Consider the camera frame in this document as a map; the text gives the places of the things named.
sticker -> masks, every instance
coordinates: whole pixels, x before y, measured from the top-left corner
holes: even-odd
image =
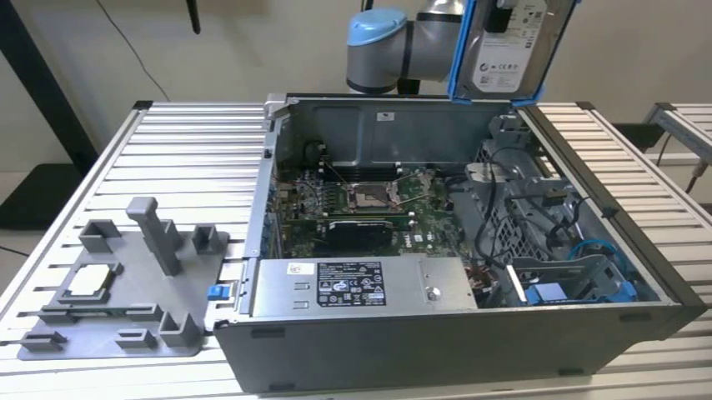
[[[375,120],[376,121],[393,121],[395,113],[393,112],[377,112],[375,114]]]
[[[287,275],[313,275],[313,263],[289,262],[287,264]]]
[[[379,262],[320,262],[316,268],[319,306],[385,305],[385,285]]]
[[[472,82],[486,93],[512,93],[522,83],[546,15],[544,0],[520,0],[504,33],[482,33]]]

slotted metal surface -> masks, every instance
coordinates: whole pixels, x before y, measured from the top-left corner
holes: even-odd
[[[540,109],[677,271],[712,304],[709,218],[596,112],[582,111],[572,103],[544,104]],[[137,229],[121,215],[136,193],[156,196],[161,216],[174,218],[178,229],[190,229],[197,222],[213,222],[229,232],[229,254],[220,279],[238,277],[250,204],[249,179],[260,157],[255,136],[263,134],[261,113],[259,104],[157,103],[148,112],[130,114],[0,297],[3,310],[0,341],[17,340],[34,325],[35,318],[25,313],[46,303],[50,288],[63,278],[65,268],[55,266],[74,260],[80,250],[76,234],[82,222],[88,218],[118,218],[122,230]],[[218,305],[212,312],[220,312]],[[14,359],[15,351],[15,344],[0,346],[2,398],[256,398],[241,392],[212,337],[192,358],[21,362]],[[296,398],[712,398],[712,311],[669,340],[634,345],[592,377]]]
[[[657,103],[646,123],[655,123],[691,152],[712,163],[712,104]]]

warning label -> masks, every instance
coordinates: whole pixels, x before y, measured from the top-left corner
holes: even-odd
[[[316,303],[321,307],[385,305],[379,262],[320,262],[316,282]]]

white wall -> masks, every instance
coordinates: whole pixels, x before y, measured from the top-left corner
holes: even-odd
[[[67,161],[42,114],[0,54],[0,173],[25,173],[39,163]]]
[[[160,99],[93,0],[15,0],[88,130],[108,142],[137,99]],[[177,101],[261,101],[344,85],[356,0],[202,0],[202,33],[181,0],[102,0]],[[419,0],[375,0],[412,16]],[[544,101],[587,100],[614,121],[658,101],[712,102],[709,0],[584,0],[550,69]],[[443,85],[427,82],[425,93]]]

blue cable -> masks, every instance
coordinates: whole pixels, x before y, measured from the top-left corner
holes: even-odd
[[[627,274],[627,263],[625,261],[625,258],[622,257],[621,253],[617,251],[615,247],[604,240],[600,240],[600,239],[583,240],[582,242],[579,242],[578,244],[575,244],[575,246],[570,248],[568,256],[566,257],[566,259],[567,260],[572,259],[575,253],[578,252],[578,249],[588,244],[599,244],[600,246],[603,246],[607,250],[613,252],[613,255],[617,256],[618,260],[621,261],[622,276],[625,277],[625,275]]]

